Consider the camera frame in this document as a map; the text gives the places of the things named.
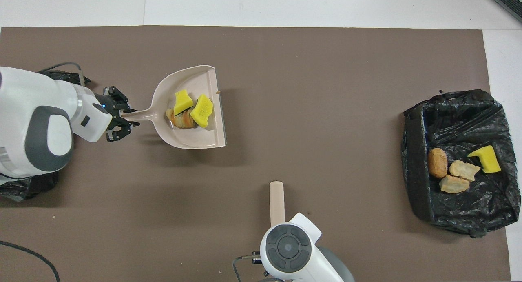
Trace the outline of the brown table mat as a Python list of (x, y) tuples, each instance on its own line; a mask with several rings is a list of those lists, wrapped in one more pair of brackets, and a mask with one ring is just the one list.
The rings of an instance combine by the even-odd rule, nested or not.
[(76, 62), (134, 109), (178, 70), (216, 69), (227, 146), (166, 144), (151, 122), (75, 139), (57, 187), (0, 199), (0, 240), (49, 259), (62, 282), (237, 282), (258, 250), (269, 188), (307, 215), (360, 282), (510, 280), (504, 229), (482, 238), (419, 220), (404, 187), (403, 111), (439, 90), (489, 89), (480, 31), (4, 28), (0, 65)]

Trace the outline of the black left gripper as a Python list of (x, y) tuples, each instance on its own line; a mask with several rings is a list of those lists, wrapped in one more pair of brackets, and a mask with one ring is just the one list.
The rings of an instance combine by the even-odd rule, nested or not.
[(104, 95), (95, 94), (95, 97), (102, 105), (102, 107), (110, 113), (112, 119), (107, 127), (107, 141), (119, 141), (129, 135), (132, 127), (140, 125), (133, 121), (120, 121), (120, 111), (123, 113), (136, 112), (136, 109), (128, 103), (128, 98), (115, 86), (105, 87)]

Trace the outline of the blocky yellow sponge piece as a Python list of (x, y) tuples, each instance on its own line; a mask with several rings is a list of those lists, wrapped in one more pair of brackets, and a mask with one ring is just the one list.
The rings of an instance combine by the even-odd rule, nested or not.
[(190, 118), (192, 118), (199, 127), (206, 128), (208, 127), (208, 121), (213, 111), (214, 103), (212, 100), (205, 94), (201, 94), (190, 113)]

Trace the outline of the pale toy dumpling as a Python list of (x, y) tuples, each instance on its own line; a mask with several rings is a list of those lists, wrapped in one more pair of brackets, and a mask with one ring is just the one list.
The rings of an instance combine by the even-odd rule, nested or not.
[(455, 160), (449, 166), (449, 174), (454, 177), (462, 178), (470, 182), (475, 181), (475, 175), (481, 170), (481, 167), (466, 163), (462, 160)]

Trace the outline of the wedge yellow sponge piece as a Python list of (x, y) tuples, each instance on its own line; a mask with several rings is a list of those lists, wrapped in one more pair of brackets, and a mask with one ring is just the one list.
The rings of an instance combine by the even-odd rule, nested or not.
[(183, 111), (194, 106), (194, 101), (189, 96), (186, 89), (175, 93), (175, 106), (173, 107), (174, 115), (177, 116)]

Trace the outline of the toy croissant piece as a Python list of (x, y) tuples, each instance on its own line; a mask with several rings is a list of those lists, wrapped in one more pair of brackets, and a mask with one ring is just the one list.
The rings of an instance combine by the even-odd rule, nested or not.
[(461, 193), (470, 187), (470, 182), (463, 178), (446, 175), (439, 182), (440, 190), (446, 193)]
[(169, 108), (166, 110), (165, 115), (166, 118), (172, 123), (172, 125), (179, 129), (194, 129), (198, 127), (198, 124), (190, 116), (193, 109), (194, 107), (190, 107), (182, 111), (181, 113), (175, 115), (174, 109)]

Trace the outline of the beige plastic dustpan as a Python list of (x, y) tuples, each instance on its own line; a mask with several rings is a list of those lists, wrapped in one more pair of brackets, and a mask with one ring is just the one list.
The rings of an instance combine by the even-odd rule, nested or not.
[[(166, 110), (174, 107), (175, 93), (187, 90), (196, 101), (205, 94), (213, 103), (212, 114), (206, 128), (179, 129), (166, 116)], [(217, 83), (216, 70), (201, 65), (174, 72), (165, 77), (156, 87), (149, 108), (132, 113), (123, 113), (128, 121), (151, 121), (159, 137), (167, 144), (181, 149), (208, 149), (227, 144), (222, 105)]]

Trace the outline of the brown toy bread bun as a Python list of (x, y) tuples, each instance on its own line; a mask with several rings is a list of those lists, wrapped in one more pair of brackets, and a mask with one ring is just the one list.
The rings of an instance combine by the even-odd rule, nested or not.
[(447, 175), (448, 161), (441, 148), (432, 148), (427, 156), (428, 172), (431, 176), (442, 179)]

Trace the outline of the notched yellow sponge piece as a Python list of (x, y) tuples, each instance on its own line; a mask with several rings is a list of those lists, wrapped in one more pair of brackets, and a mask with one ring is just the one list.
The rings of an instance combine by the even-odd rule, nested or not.
[(502, 170), (498, 163), (495, 150), (491, 145), (481, 147), (468, 154), (467, 157), (478, 157), (482, 165), (482, 170), (486, 174), (497, 173)]

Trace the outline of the black plastic trash bag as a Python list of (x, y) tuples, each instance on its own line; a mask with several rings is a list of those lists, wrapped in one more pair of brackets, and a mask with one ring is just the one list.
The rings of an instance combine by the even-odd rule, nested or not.
[[(403, 179), (420, 220), (459, 234), (483, 237), (517, 222), (522, 207), (517, 163), (503, 106), (484, 90), (442, 93), (403, 112)], [(501, 171), (486, 174), (471, 152), (493, 146)], [(481, 167), (468, 190), (446, 193), (428, 172), (427, 156), (441, 148), (455, 160)]]
[(0, 196), (27, 200), (57, 184), (89, 81), (82, 73), (0, 67)]

